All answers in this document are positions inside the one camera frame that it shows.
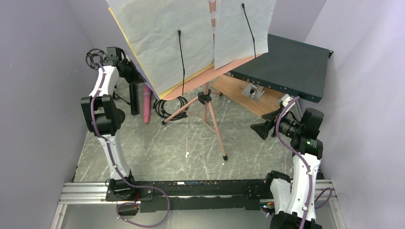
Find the silver metal bracket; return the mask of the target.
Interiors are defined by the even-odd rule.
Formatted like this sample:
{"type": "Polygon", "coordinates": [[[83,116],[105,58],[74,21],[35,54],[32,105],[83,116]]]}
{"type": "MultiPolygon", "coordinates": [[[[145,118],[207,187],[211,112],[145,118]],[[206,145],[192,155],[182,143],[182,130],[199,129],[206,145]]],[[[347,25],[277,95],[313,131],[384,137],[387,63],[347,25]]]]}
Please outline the silver metal bracket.
{"type": "Polygon", "coordinates": [[[262,86],[249,83],[246,88],[242,91],[242,95],[247,98],[257,102],[260,97],[264,94],[264,88],[262,86]]]}

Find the dark teal rack unit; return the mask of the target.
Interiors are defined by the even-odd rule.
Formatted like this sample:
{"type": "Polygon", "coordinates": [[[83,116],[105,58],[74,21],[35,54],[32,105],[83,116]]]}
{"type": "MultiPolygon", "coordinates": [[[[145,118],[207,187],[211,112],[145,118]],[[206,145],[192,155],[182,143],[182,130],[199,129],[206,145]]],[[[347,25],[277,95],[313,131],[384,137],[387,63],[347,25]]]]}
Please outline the dark teal rack unit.
{"type": "Polygon", "coordinates": [[[269,34],[268,52],[232,70],[230,76],[319,103],[333,51],[269,34]]]}

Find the black tripod mic stand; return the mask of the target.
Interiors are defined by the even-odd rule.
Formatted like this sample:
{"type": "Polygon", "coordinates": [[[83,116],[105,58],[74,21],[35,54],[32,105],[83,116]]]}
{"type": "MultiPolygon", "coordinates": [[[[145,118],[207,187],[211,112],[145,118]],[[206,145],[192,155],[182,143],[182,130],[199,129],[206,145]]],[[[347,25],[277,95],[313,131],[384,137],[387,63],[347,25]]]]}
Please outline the black tripod mic stand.
{"type": "Polygon", "coordinates": [[[89,50],[85,56],[85,62],[88,67],[97,71],[99,70],[100,65],[102,65],[103,67],[117,67],[119,77],[125,78],[124,76],[120,76],[118,63],[126,66],[129,63],[129,59],[123,49],[119,47],[108,47],[107,52],[104,52],[103,50],[97,48],[89,50]]]}

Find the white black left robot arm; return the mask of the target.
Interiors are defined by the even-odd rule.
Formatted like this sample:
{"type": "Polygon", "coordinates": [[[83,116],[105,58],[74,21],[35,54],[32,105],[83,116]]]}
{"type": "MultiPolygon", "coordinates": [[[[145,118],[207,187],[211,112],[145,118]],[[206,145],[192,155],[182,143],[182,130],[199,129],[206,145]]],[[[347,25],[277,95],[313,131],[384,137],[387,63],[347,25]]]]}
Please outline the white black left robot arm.
{"type": "Polygon", "coordinates": [[[132,86],[144,80],[125,51],[119,47],[91,49],[85,57],[86,64],[98,72],[96,84],[80,104],[89,132],[93,133],[105,152],[110,178],[106,182],[107,193],[123,200],[139,197],[134,177],[127,164],[119,139],[125,113],[118,109],[113,98],[118,79],[125,79],[132,86]]]}

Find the white paper sheet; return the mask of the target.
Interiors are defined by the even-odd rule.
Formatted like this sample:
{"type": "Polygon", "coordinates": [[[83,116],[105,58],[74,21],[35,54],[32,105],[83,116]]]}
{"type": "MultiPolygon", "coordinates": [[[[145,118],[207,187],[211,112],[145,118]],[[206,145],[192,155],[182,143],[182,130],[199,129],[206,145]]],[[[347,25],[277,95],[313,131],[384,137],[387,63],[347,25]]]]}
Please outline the white paper sheet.
{"type": "Polygon", "coordinates": [[[214,67],[268,52],[275,0],[221,0],[216,6],[214,67]]]}

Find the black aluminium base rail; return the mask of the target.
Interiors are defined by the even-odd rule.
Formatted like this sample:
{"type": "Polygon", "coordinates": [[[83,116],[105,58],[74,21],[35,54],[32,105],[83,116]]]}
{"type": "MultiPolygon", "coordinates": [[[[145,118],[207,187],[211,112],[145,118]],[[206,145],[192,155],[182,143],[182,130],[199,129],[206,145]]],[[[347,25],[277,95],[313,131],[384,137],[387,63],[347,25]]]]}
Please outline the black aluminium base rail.
{"type": "Polygon", "coordinates": [[[107,186],[107,182],[65,183],[51,227],[60,229],[68,205],[112,204],[125,202],[140,204],[140,211],[165,211],[164,196],[154,190],[165,191],[172,210],[244,208],[258,210],[261,205],[271,205],[273,195],[270,185],[261,179],[211,180],[211,181],[137,181],[140,189],[132,190],[124,198],[107,186]]]}

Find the grey paper sheet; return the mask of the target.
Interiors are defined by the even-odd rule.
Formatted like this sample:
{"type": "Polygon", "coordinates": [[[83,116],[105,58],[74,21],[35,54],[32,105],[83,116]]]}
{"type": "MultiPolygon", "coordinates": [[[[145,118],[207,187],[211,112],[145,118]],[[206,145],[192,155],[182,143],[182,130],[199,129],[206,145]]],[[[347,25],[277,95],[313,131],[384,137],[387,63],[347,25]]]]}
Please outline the grey paper sheet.
{"type": "Polygon", "coordinates": [[[160,98],[213,67],[208,1],[110,0],[108,5],[160,98]]]}

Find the wooden board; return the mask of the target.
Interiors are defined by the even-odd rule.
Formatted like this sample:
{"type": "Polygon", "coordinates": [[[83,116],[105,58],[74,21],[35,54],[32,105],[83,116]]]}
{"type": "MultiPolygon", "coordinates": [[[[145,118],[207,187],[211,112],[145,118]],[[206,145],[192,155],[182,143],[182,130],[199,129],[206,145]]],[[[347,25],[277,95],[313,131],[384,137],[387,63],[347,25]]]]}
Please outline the wooden board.
{"type": "Polygon", "coordinates": [[[248,82],[226,75],[216,78],[211,87],[258,117],[277,110],[279,108],[278,100],[284,95],[281,92],[265,88],[259,99],[253,100],[243,94],[245,88],[250,88],[248,82]]]}

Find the pink tripod music stand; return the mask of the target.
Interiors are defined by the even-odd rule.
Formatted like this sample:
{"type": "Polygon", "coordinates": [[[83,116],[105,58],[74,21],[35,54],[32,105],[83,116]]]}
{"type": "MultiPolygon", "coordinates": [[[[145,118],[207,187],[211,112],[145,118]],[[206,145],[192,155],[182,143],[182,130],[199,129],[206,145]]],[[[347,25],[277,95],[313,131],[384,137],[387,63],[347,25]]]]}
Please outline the pink tripod music stand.
{"type": "MultiPolygon", "coordinates": [[[[257,55],[256,55],[256,44],[255,44],[255,39],[254,39],[254,36],[253,36],[252,29],[251,29],[251,26],[250,26],[250,24],[249,24],[249,20],[248,20],[246,11],[245,11],[245,4],[244,4],[244,3],[241,4],[241,8],[243,9],[243,12],[244,12],[244,15],[245,15],[245,19],[246,19],[247,25],[248,25],[248,27],[249,27],[249,30],[250,30],[250,33],[251,33],[251,36],[252,36],[252,39],[253,39],[253,47],[254,47],[254,58],[253,58],[253,56],[251,56],[251,57],[246,57],[246,58],[239,59],[239,60],[244,60],[244,61],[245,61],[244,63],[246,63],[246,62],[248,62],[248,61],[250,61],[250,60],[253,60],[253,59],[255,59],[255,58],[257,57],[257,55]]],[[[215,91],[212,92],[211,89],[209,89],[209,82],[206,82],[206,83],[204,84],[204,91],[203,91],[203,92],[199,92],[198,95],[197,95],[197,97],[195,97],[194,99],[192,99],[190,102],[188,102],[186,105],[182,106],[182,107],[181,107],[178,111],[176,111],[174,114],[170,115],[167,119],[165,119],[164,121],[162,121],[162,124],[163,124],[163,125],[167,124],[170,120],[172,120],[176,115],[178,115],[178,114],[181,113],[181,112],[185,112],[185,113],[189,114],[189,112],[187,112],[188,107],[189,107],[191,104],[193,104],[194,102],[196,102],[196,101],[198,100],[201,104],[204,105],[203,117],[200,117],[200,116],[198,116],[198,115],[196,115],[196,114],[195,114],[195,116],[200,117],[200,118],[203,120],[203,122],[204,122],[214,133],[217,134],[217,137],[218,137],[218,140],[219,140],[219,143],[220,143],[220,146],[221,146],[222,154],[223,154],[223,159],[224,159],[224,161],[226,161],[226,160],[228,160],[228,157],[227,157],[227,155],[226,155],[226,152],[225,152],[225,149],[224,149],[224,145],[223,145],[223,142],[222,142],[222,139],[221,139],[221,136],[220,136],[220,132],[219,132],[219,127],[218,127],[218,124],[217,124],[216,119],[215,119],[211,94],[215,94],[215,95],[219,95],[219,96],[222,96],[222,95],[223,95],[221,92],[215,92],[215,91]],[[212,117],[212,120],[213,120],[213,124],[214,124],[215,130],[212,129],[211,126],[210,126],[209,124],[207,124],[207,122],[206,122],[206,121],[207,121],[207,109],[208,109],[208,108],[209,108],[210,113],[211,113],[211,117],[212,117]]]]}

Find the pink small microphone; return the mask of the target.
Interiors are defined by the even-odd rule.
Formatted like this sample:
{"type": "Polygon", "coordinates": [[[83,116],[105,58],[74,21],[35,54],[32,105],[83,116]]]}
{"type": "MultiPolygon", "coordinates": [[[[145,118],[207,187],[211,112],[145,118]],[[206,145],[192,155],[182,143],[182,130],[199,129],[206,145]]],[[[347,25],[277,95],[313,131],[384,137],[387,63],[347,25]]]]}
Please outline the pink small microphone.
{"type": "Polygon", "coordinates": [[[151,89],[145,84],[143,89],[144,108],[143,117],[144,123],[148,124],[150,120],[150,105],[151,105],[151,89]]]}

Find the black silver handheld microphone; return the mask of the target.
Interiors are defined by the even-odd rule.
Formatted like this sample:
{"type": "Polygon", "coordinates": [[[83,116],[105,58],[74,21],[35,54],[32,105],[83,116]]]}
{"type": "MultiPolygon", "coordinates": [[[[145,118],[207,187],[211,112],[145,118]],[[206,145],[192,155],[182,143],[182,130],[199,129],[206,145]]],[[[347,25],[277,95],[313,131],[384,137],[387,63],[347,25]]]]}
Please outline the black silver handheld microphone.
{"type": "Polygon", "coordinates": [[[132,115],[139,114],[138,87],[135,83],[129,85],[130,112],[132,115]]]}

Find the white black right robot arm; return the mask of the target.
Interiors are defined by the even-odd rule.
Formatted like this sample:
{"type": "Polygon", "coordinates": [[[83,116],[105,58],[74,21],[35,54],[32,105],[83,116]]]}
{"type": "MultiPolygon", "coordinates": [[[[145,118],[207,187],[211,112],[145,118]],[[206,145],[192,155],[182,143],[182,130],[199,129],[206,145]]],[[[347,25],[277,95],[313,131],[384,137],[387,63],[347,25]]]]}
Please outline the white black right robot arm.
{"type": "Polygon", "coordinates": [[[264,194],[274,199],[272,229],[320,229],[316,223],[315,187],[323,155],[323,143],[318,139],[324,113],[307,108],[301,118],[280,118],[282,110],[263,116],[265,122],[250,127],[263,140],[283,134],[291,139],[294,175],[271,171],[263,185],[264,194]]]}

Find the blue sheet music page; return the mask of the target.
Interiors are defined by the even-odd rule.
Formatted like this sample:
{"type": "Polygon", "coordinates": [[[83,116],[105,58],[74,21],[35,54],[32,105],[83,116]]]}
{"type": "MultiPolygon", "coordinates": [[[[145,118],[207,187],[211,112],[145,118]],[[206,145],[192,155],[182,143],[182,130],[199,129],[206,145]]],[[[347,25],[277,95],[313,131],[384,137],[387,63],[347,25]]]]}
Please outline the blue sheet music page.
{"type": "Polygon", "coordinates": [[[148,86],[148,88],[152,91],[152,94],[154,95],[154,97],[159,101],[160,97],[158,96],[158,94],[154,91],[150,81],[148,80],[146,74],[144,73],[143,69],[141,68],[140,64],[138,63],[138,61],[136,61],[135,59],[131,60],[136,69],[138,70],[138,72],[141,74],[142,78],[144,79],[144,83],[148,86]]]}

